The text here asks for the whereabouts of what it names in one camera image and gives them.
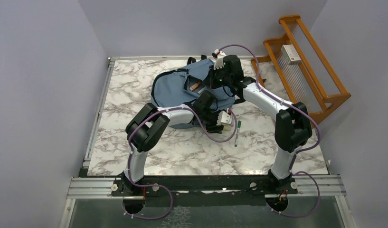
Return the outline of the blue student backpack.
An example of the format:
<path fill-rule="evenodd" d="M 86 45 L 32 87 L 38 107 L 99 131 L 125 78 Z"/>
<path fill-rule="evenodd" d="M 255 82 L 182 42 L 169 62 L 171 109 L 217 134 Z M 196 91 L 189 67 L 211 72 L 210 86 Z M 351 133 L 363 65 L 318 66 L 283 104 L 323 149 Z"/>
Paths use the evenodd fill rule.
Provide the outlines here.
<path fill-rule="evenodd" d="M 221 87 L 210 89 L 202 84 L 197 90 L 190 91 L 189 87 L 192 84 L 203 81 L 207 77 L 209 67 L 213 65 L 214 62 L 209 58 L 196 61 L 190 57 L 186 66 L 157 75 L 151 88 L 151 102 L 157 107 L 172 107 L 186 104 L 192 109 L 192 103 L 195 99 L 193 93 L 197 93 L 204 87 L 217 96 L 227 95 L 233 97 L 228 87 L 225 90 Z M 233 105 L 243 102 L 243 99 L 237 100 L 233 97 Z"/>

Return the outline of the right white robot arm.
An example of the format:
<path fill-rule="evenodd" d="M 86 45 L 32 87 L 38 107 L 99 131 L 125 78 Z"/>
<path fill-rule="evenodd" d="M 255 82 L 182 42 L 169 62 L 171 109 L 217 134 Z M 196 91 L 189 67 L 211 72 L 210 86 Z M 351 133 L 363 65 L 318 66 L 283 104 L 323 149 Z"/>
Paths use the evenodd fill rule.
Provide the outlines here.
<path fill-rule="evenodd" d="M 209 67 L 204 84 L 211 89 L 222 88 L 226 95 L 256 105 L 275 121 L 274 138 L 278 152 L 268 171 L 266 186 L 270 192 L 279 193 L 290 181 L 297 152 L 312 135 L 307 108 L 301 102 L 293 104 L 281 99 L 260 86 L 254 78 L 244 76 L 238 56 L 227 56 L 223 52 L 212 56 L 215 63 Z"/>

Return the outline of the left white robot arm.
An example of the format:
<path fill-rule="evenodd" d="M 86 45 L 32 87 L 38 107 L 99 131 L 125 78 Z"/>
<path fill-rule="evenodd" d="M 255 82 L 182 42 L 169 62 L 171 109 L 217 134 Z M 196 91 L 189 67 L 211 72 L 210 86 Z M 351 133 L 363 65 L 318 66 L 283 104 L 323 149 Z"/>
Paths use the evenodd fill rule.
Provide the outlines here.
<path fill-rule="evenodd" d="M 156 107 L 147 103 L 138 112 L 125 129 L 130 146 L 127 165 L 121 174 L 125 191 L 136 195 L 141 188 L 147 187 L 140 181 L 144 177 L 146 158 L 167 127 L 179 124 L 192 127 L 198 124 L 208 138 L 226 126 L 238 129 L 238 121 L 231 108 L 211 109 L 215 100 L 216 97 L 212 93 L 203 92 L 198 99 L 178 106 Z"/>

